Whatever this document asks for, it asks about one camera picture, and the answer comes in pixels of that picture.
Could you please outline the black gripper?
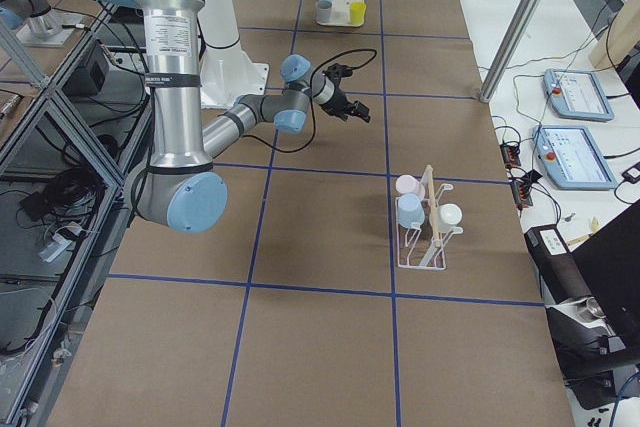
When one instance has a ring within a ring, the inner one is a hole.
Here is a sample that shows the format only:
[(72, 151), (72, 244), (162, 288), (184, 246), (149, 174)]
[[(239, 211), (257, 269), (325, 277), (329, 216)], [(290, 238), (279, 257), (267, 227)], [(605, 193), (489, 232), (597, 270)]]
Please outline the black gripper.
[(322, 84), (319, 87), (319, 106), (329, 116), (342, 121), (350, 117), (357, 117), (365, 123), (371, 121), (370, 109), (360, 101), (350, 101), (340, 88), (344, 77), (350, 77), (353, 68), (344, 64), (334, 63), (322, 72)]

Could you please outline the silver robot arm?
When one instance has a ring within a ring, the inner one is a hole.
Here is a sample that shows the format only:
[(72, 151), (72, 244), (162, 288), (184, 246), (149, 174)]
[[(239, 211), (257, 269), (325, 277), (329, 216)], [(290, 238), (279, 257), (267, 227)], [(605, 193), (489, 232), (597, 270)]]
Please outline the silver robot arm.
[(127, 203), (141, 218), (188, 234), (211, 228), (228, 198), (213, 160), (261, 122), (288, 134), (299, 133), (314, 106), (347, 120), (370, 119), (369, 109), (351, 102), (340, 89), (346, 66), (312, 67), (303, 56), (287, 57), (280, 68), (279, 95), (246, 94), (209, 125), (201, 122), (198, 14), (220, 0), (96, 0), (143, 13), (144, 76), (154, 113), (153, 146), (129, 175)]

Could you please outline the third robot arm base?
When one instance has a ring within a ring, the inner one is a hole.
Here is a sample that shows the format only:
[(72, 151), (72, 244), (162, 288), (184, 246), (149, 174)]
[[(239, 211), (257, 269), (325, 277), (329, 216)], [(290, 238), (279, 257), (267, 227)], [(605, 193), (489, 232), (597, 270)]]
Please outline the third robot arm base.
[(83, 20), (83, 14), (55, 10), (48, 0), (1, 0), (2, 23), (26, 46), (62, 47), (73, 31), (85, 27)]

